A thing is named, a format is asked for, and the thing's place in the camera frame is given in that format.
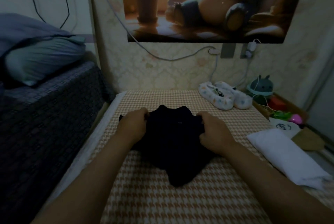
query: gray pillow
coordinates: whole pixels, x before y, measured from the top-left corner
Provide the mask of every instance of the gray pillow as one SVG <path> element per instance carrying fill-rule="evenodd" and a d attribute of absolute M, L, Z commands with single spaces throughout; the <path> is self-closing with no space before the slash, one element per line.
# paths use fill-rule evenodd
<path fill-rule="evenodd" d="M 10 51 L 5 67 L 13 79 L 33 86 L 61 67 L 81 59 L 85 50 L 83 37 L 54 37 Z"/>

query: patterned wallpaper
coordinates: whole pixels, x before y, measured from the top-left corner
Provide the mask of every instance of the patterned wallpaper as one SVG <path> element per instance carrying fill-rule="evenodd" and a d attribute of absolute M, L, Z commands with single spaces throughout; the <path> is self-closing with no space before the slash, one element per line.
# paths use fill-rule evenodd
<path fill-rule="evenodd" d="M 101 67 L 117 91 L 129 89 L 196 89 L 206 82 L 213 71 L 215 56 L 206 50 L 177 62 L 157 60 L 135 43 L 127 42 L 126 31 L 119 24 L 105 0 L 93 0 L 97 17 L 97 37 L 100 40 Z M 249 83 L 258 74 L 271 75 L 274 90 L 295 101 L 302 81 L 312 63 L 324 34 L 334 23 L 332 0 L 300 0 L 284 44 L 261 44 L 249 67 Z M 123 0 L 110 0 L 124 19 Z M 178 58 L 194 53 L 206 45 L 217 49 L 221 44 L 144 43 L 154 54 Z M 239 59 L 242 44 L 237 44 L 233 59 L 219 59 L 213 81 L 237 83 L 246 69 Z"/>

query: hand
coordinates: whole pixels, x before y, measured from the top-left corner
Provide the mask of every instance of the hand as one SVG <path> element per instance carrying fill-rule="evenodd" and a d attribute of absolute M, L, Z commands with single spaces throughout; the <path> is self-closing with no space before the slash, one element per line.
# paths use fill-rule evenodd
<path fill-rule="evenodd" d="M 143 107 L 139 110 L 128 112 L 118 123 L 115 135 L 128 139 L 133 145 L 146 133 L 146 117 L 148 110 Z"/>
<path fill-rule="evenodd" d="M 212 152 L 224 155 L 236 142 L 224 121 L 208 112 L 199 112 L 204 124 L 205 133 L 199 136 L 201 144 Z"/>

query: poster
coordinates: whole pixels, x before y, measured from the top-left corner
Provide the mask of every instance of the poster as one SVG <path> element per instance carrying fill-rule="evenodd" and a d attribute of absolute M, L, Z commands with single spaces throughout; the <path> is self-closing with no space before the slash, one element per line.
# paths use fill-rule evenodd
<path fill-rule="evenodd" d="M 298 0 L 123 0 L 139 42 L 283 43 Z M 128 34 L 128 41 L 134 39 Z"/>

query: houndstooth mattress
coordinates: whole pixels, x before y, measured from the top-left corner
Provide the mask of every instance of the houndstooth mattress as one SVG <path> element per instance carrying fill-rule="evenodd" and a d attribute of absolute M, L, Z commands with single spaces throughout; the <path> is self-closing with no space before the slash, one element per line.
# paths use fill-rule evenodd
<path fill-rule="evenodd" d="M 254 108 L 221 111 L 197 91 L 128 91 L 112 116 L 88 163 L 115 132 L 119 115 L 141 107 L 153 111 L 187 106 L 193 114 L 208 111 L 223 119 L 236 141 L 264 157 L 246 135 L 269 129 L 269 122 Z M 334 209 L 334 185 L 326 191 L 305 189 Z M 248 186 L 224 158 L 216 158 L 189 184 L 174 188 L 165 171 L 142 162 L 131 151 L 115 180 L 101 223 L 270 223 Z"/>

